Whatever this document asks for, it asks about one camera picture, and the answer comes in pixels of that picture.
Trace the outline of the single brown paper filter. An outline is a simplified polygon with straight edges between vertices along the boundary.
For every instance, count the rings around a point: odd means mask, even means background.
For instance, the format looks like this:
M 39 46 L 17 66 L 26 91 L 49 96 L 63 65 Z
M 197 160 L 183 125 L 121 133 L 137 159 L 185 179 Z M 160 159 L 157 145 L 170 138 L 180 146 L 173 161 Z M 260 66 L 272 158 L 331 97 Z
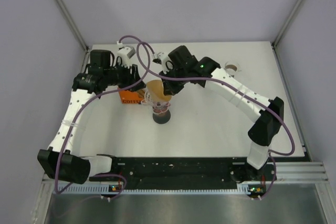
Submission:
M 171 95 L 164 94 L 162 80 L 151 80 L 146 84 L 146 87 L 154 102 L 169 102 L 172 98 Z

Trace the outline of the orange coffee filter box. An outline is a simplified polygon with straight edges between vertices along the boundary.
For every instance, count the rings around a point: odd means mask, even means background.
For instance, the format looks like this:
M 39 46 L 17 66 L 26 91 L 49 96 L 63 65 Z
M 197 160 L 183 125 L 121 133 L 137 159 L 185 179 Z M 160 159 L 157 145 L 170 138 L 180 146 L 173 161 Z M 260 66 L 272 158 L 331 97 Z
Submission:
M 138 91 L 123 90 L 119 91 L 119 96 L 122 104 L 141 104 L 144 100 L 145 90 Z

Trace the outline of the clear glass dripper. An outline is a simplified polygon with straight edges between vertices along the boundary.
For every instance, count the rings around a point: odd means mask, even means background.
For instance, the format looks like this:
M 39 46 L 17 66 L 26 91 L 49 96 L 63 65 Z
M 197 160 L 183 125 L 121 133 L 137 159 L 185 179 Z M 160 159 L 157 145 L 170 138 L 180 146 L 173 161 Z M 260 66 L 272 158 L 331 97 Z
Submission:
M 141 105 L 150 106 L 154 115 L 163 116 L 169 111 L 169 101 L 155 101 L 149 91 L 145 91 Z

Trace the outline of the glass carafe with red rim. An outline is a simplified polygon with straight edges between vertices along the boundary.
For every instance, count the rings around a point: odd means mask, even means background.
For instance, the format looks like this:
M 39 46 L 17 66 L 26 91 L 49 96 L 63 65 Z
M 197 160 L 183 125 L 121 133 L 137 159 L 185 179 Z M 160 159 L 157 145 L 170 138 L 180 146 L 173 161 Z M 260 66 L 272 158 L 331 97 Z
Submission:
M 170 120 L 171 113 L 169 107 L 169 102 L 152 107 L 152 118 L 157 124 L 165 124 Z

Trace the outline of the glass cup with brown band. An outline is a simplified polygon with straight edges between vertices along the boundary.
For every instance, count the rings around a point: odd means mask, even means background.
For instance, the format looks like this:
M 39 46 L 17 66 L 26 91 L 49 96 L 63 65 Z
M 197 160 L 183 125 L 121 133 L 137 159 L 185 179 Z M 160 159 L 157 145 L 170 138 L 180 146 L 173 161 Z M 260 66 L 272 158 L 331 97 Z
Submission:
M 242 70 L 240 64 L 235 62 L 235 61 L 226 62 L 225 63 L 225 69 L 226 70 L 230 69 L 234 72 L 240 72 Z

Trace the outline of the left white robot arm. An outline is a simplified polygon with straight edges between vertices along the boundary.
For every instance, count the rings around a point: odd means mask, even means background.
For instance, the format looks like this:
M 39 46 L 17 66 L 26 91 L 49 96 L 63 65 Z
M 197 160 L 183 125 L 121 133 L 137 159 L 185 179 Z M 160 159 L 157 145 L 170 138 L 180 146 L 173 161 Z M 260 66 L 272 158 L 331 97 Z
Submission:
M 110 86 L 137 91 L 145 88 L 138 67 L 130 62 L 135 48 L 120 47 L 116 54 L 95 49 L 84 72 L 74 78 L 70 102 L 56 136 L 46 150 L 37 155 L 45 174 L 51 179 L 83 184 L 89 177 L 102 174 L 114 180 L 119 168 L 107 154 L 80 157 L 79 150 L 93 105 Z

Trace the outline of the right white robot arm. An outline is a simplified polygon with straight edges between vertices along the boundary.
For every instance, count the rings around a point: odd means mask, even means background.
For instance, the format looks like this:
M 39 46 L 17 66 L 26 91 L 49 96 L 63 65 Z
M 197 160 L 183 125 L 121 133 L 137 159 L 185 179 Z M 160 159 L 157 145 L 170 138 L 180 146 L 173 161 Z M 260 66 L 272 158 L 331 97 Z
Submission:
M 272 139 L 284 119 L 284 102 L 281 98 L 269 99 L 251 91 L 220 64 L 209 57 L 197 60 L 186 46 L 179 46 L 169 54 L 159 52 L 155 63 L 161 64 L 163 89 L 166 95 L 176 95 L 190 82 L 211 90 L 240 109 L 253 122 L 248 131 L 252 143 L 247 156 L 245 174 L 252 180 L 264 174 Z

